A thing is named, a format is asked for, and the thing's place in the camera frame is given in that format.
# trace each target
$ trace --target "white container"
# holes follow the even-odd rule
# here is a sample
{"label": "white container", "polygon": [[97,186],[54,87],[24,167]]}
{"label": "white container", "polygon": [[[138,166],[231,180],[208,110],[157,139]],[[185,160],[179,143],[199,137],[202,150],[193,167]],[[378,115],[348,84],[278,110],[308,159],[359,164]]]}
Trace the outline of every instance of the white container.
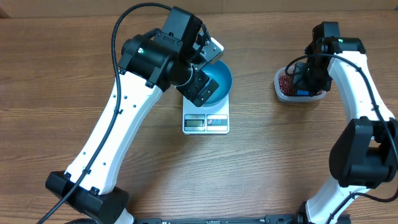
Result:
{"label": "white container", "polygon": [[[318,96],[286,96],[282,93],[279,87],[279,77],[285,75],[285,68],[283,67],[279,69],[279,71],[275,74],[274,84],[275,84],[275,91],[278,100],[283,103],[301,103],[301,102],[311,102],[315,100],[320,100],[326,96],[326,91],[322,91],[322,93]],[[294,67],[291,66],[288,70],[289,73],[293,73]]]}

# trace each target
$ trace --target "wooden tabletop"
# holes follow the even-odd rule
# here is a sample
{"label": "wooden tabletop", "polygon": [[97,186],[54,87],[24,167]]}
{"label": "wooden tabletop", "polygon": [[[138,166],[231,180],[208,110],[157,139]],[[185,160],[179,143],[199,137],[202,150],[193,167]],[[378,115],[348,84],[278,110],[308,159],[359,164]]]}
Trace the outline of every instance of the wooden tabletop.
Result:
{"label": "wooden tabletop", "polygon": [[[123,21],[116,49],[162,27],[165,16]],[[225,46],[234,83],[231,131],[188,136],[182,96],[171,88],[141,125],[118,186],[136,217],[261,217],[294,213],[329,175],[329,151],[346,126],[336,86],[317,103],[277,101],[274,75],[338,21],[359,37],[373,80],[398,115],[398,13],[295,12],[200,16]],[[35,223],[57,202],[44,183],[65,170],[91,134],[113,87],[111,32],[117,17],[0,19],[0,223]],[[389,197],[397,179],[370,191]],[[397,223],[398,202],[356,200],[353,223]],[[63,205],[48,223],[82,217]]]}

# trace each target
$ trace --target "robotic arm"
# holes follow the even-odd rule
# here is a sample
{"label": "robotic arm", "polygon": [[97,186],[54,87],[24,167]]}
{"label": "robotic arm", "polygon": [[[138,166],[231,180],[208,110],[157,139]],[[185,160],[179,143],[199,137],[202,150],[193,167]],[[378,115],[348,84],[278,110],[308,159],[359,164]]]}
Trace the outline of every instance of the robotic arm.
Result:
{"label": "robotic arm", "polygon": [[[332,54],[348,59],[362,69],[381,117],[387,122],[398,142],[398,123],[386,108],[370,76],[362,42],[340,37],[337,22],[322,22],[313,30],[313,42],[307,55]],[[295,65],[294,87],[314,95],[329,91],[334,80],[346,111],[347,127],[330,152],[331,176],[320,191],[298,212],[297,223],[346,223],[341,213],[358,196],[390,182],[397,171],[397,162],[387,134],[377,116],[361,74],[348,63],[331,57],[308,57],[306,63]],[[380,145],[369,147],[374,139]]]}
{"label": "robotic arm", "polygon": [[[122,98],[118,117],[90,171],[67,203],[100,224],[132,224],[134,219],[125,209],[129,195],[115,185],[139,126],[170,85],[195,106],[204,104],[218,83],[210,80],[202,68],[216,62],[223,51],[199,18],[178,7],[172,8],[162,30],[154,29],[127,40],[119,61]],[[66,196],[95,153],[111,122],[116,97],[115,84],[77,158],[66,171],[50,173],[45,186],[58,198]]]}

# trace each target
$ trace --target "blue object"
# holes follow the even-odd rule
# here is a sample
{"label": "blue object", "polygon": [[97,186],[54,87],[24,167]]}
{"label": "blue object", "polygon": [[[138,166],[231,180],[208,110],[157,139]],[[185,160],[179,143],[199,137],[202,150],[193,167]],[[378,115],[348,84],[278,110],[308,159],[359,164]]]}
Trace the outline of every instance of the blue object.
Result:
{"label": "blue object", "polygon": [[310,96],[310,92],[304,90],[297,90],[296,96]]}
{"label": "blue object", "polygon": [[216,105],[231,91],[232,73],[221,60],[218,60],[214,65],[206,65],[202,71],[219,84],[218,89],[206,100],[203,106]]}

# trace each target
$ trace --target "beige wall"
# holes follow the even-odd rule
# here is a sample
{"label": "beige wall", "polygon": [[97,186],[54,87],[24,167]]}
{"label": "beige wall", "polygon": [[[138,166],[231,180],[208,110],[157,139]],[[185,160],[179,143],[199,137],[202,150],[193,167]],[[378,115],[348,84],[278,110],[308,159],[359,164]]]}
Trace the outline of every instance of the beige wall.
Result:
{"label": "beige wall", "polygon": [[[70,17],[120,15],[138,0],[0,0],[0,16]],[[179,6],[192,13],[269,12],[269,11],[358,11],[393,10],[398,0],[156,0]],[[140,9],[137,14],[165,14],[156,8]]]}

